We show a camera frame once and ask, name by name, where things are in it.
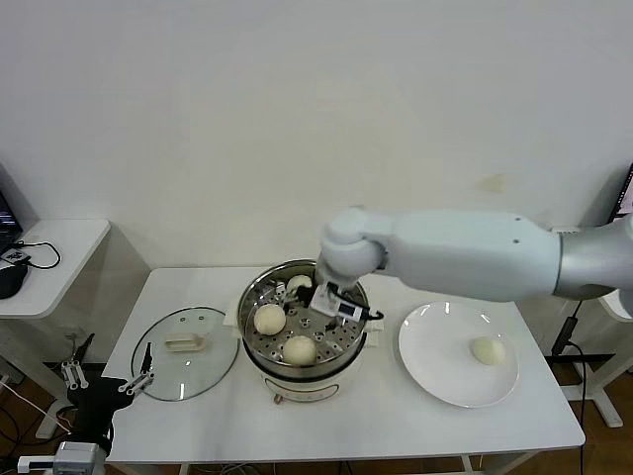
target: silver robot arm segment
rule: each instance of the silver robot arm segment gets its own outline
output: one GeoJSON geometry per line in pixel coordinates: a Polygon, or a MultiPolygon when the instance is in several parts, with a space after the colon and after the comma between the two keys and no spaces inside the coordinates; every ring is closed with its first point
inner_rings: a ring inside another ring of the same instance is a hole
{"type": "Polygon", "coordinates": [[[561,236],[511,213],[348,208],[325,227],[316,271],[343,289],[376,272],[495,302],[593,298],[633,290],[632,220],[561,236]]]}

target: glass lid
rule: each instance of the glass lid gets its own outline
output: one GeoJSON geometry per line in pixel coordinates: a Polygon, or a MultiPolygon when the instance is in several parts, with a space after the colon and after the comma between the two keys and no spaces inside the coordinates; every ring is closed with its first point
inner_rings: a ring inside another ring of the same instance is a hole
{"type": "Polygon", "coordinates": [[[218,384],[239,349],[239,338],[223,325],[224,319],[218,310],[194,307],[174,312],[147,330],[132,357],[132,374],[137,376],[151,343],[154,380],[144,392],[161,401],[183,401],[218,384]]]}

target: wooden floor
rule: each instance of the wooden floor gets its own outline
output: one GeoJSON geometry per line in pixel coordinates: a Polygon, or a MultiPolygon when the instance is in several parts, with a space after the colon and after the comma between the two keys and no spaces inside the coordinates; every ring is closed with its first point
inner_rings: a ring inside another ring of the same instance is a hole
{"type": "MultiPolygon", "coordinates": [[[[575,384],[580,378],[571,365],[556,365],[554,373],[561,384],[575,384]]],[[[26,380],[16,390],[31,399],[39,406],[46,408],[52,398],[33,382],[26,380]]],[[[608,428],[602,422],[600,414],[591,402],[586,408],[585,473],[586,475],[633,475],[633,375],[623,374],[606,390],[611,401],[617,408],[624,421],[622,428],[608,428]]],[[[580,412],[581,403],[572,403],[574,412],[580,412]]],[[[14,449],[14,443],[0,435],[0,457],[11,454],[19,455],[53,454],[58,441],[40,445],[24,445],[24,443],[39,443],[35,439],[41,417],[39,413],[25,403],[8,394],[5,390],[0,395],[0,407],[9,412],[18,423],[23,437],[23,444],[14,449]]],[[[0,412],[0,429],[12,438],[16,438],[15,429],[9,418],[0,412]]],[[[576,475],[580,473],[579,451],[559,450],[543,452],[511,472],[512,475],[576,475]]],[[[491,457],[484,457],[483,467],[491,457]]],[[[471,457],[473,468],[479,468],[480,457],[471,457]]],[[[178,466],[163,466],[165,475],[177,475],[178,466]]],[[[192,475],[205,475],[210,471],[219,474],[220,465],[201,465],[192,468],[192,475]]],[[[402,473],[433,473],[461,471],[462,465],[458,458],[422,459],[422,460],[365,460],[344,462],[310,462],[310,463],[279,463],[273,471],[272,464],[252,464],[240,470],[229,473],[234,475],[291,475],[291,474],[322,474],[322,475],[378,475],[402,473]]],[[[111,475],[121,475],[110,467],[111,475]]]]}

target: metal steamer tray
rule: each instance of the metal steamer tray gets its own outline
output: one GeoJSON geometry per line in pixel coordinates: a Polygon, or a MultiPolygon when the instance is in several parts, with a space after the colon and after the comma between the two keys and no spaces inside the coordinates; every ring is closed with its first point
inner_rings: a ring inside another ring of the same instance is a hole
{"type": "MultiPolygon", "coordinates": [[[[237,320],[244,346],[261,369],[289,381],[315,381],[331,376],[351,363],[362,349],[365,322],[333,319],[296,301],[286,304],[286,325],[279,333],[272,336],[259,333],[254,325],[257,309],[266,304],[283,306],[283,295],[278,294],[277,286],[280,282],[288,283],[296,275],[308,275],[313,279],[313,285],[317,285],[315,262],[312,260],[294,260],[273,267],[257,277],[244,291],[237,320]],[[284,343],[297,335],[307,336],[316,343],[314,365],[296,366],[284,361],[284,343]]],[[[367,305],[367,296],[360,284],[347,296],[367,305]]]]}

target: white wall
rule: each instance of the white wall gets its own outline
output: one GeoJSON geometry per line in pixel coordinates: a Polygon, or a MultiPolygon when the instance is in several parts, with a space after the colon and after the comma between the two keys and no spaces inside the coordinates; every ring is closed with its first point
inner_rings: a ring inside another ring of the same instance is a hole
{"type": "MultiPolygon", "coordinates": [[[[633,156],[632,15],[628,0],[9,0],[0,161],[39,217],[112,221],[106,269],[139,256],[130,280],[90,286],[120,298],[86,317],[112,339],[143,262],[314,256],[348,204],[600,222],[633,156]]],[[[551,325],[537,314],[535,334],[551,325]]]]}

